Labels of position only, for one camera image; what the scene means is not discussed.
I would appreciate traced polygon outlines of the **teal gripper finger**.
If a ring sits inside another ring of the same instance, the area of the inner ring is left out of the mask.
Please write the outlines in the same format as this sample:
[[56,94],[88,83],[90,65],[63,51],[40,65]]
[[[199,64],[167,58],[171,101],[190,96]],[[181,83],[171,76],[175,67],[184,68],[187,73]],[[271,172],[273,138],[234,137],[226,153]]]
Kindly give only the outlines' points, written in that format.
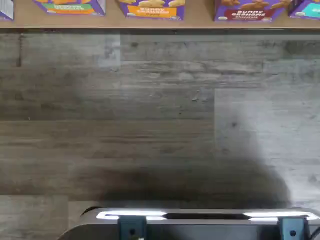
[[281,240],[308,240],[309,225],[304,216],[289,216],[278,219]]
[[146,240],[147,219],[145,216],[120,216],[117,220],[120,240]]

